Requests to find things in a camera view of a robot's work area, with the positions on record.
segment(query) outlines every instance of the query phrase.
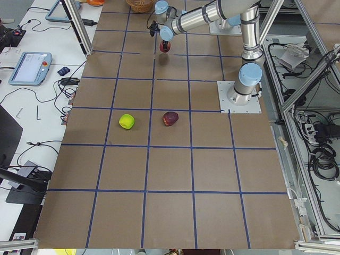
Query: metal plate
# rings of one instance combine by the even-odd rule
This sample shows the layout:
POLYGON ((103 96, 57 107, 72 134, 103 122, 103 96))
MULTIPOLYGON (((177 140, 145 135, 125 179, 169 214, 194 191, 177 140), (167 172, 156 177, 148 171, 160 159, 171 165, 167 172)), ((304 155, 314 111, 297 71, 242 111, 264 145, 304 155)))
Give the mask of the metal plate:
POLYGON ((258 97, 252 97, 249 103, 245 106, 236 106, 230 102, 227 98, 227 92, 231 86, 234 85, 234 81, 217 81, 219 106, 222 113, 262 113, 258 97))
POLYGON ((241 26, 237 25, 229 29, 220 29, 218 26, 219 21, 209 24, 210 34, 218 36, 240 36, 241 26))

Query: white desk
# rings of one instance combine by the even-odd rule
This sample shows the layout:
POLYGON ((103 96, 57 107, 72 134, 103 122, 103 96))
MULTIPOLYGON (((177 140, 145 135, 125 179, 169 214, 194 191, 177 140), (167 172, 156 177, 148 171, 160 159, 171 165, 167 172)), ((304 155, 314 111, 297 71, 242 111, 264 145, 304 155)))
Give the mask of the white desk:
MULTIPOLYGON (((55 0, 35 0, 32 6, 51 8, 55 0)), ((20 24, 26 23, 30 19, 38 19, 41 25, 36 27, 37 30, 43 30, 47 27, 68 27, 69 23, 48 22, 45 20, 47 12, 37 9, 31 9, 27 12, 20 24)), ((101 7, 92 7, 88 4, 82 4, 80 9, 81 17, 84 19, 99 20, 101 7)), ((23 26, 26 29, 26 34, 22 38, 17 48, 12 48, 9 52, 0 54, 0 66, 15 67, 22 52, 50 52, 53 57, 52 65, 47 73, 46 79, 38 87, 26 87, 36 92, 39 100, 44 101, 55 97, 53 83, 59 80, 61 76, 57 73, 63 66, 68 66, 71 71, 65 77, 69 77, 77 67, 83 63, 86 58, 79 46, 77 38, 72 28, 69 30, 49 29, 44 32, 34 32, 31 28, 37 24, 37 21, 23 26)), ((93 40, 96 26, 86 27, 91 41, 93 40)), ((81 67, 74 75, 74 77, 81 77, 83 67, 81 67)), ((4 98, 9 92, 16 90, 19 86, 12 86, 8 84, 8 80, 12 70, 1 69, 0 79, 0 100, 4 98)), ((57 106, 61 109, 67 106, 68 99, 62 94, 57 101, 57 106)), ((60 113, 53 105, 53 101, 48 103, 39 103, 36 101, 34 93, 27 90, 19 90, 9 95, 2 106, 9 112, 9 114, 16 119, 16 121, 23 127, 23 134, 20 140, 16 155, 12 160, 12 165, 16 165, 18 155, 29 148, 27 141, 42 142, 47 140, 62 140, 65 132, 65 126, 61 125, 60 113), (39 118, 37 120, 37 105, 39 107, 39 118)), ((56 150, 59 150, 61 143, 54 142, 49 144, 56 150)), ((53 171, 57 154, 47 147, 35 147, 29 150, 20 158, 20 164, 24 164, 30 160, 40 166, 47 167, 53 171)), ((3 181, 2 187, 9 189, 10 186, 7 181, 3 181)), ((15 205, 6 203, 8 191, 0 189, 0 241, 8 241, 13 231, 14 225, 18 219, 23 205, 15 205)))

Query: wicker basket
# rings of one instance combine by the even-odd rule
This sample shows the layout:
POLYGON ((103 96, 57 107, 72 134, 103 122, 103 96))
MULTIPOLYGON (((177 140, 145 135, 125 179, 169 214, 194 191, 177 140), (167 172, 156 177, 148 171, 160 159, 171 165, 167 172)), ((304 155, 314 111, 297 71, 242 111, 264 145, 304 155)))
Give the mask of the wicker basket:
POLYGON ((154 6, 155 0, 126 0, 134 12, 148 12, 154 6))

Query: green object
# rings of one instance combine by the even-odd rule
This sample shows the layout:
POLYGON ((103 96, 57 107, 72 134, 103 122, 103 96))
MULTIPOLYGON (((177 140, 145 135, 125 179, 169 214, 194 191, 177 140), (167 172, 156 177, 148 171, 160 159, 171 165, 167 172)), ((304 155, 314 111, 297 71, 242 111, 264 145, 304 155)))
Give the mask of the green object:
POLYGON ((119 125, 124 129, 131 129, 134 125, 134 117, 130 114, 123 114, 119 119, 119 125))

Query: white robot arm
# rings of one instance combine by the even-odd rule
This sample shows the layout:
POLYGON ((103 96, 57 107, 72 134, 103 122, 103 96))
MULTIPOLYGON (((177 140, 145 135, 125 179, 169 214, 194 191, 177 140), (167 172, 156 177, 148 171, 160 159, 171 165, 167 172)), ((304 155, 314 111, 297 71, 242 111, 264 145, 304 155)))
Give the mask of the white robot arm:
POLYGON ((263 22, 262 33, 259 27, 259 0, 214 0, 189 12, 169 6, 164 0, 155 6, 159 32, 163 42, 168 42, 175 35, 185 33, 204 24, 219 19, 229 19, 241 15, 241 32, 243 40, 242 59, 239 78, 228 92, 229 100, 239 106, 247 104, 254 87, 262 77, 264 56, 260 48, 274 18, 284 0, 274 0, 269 9, 269 18, 263 22))

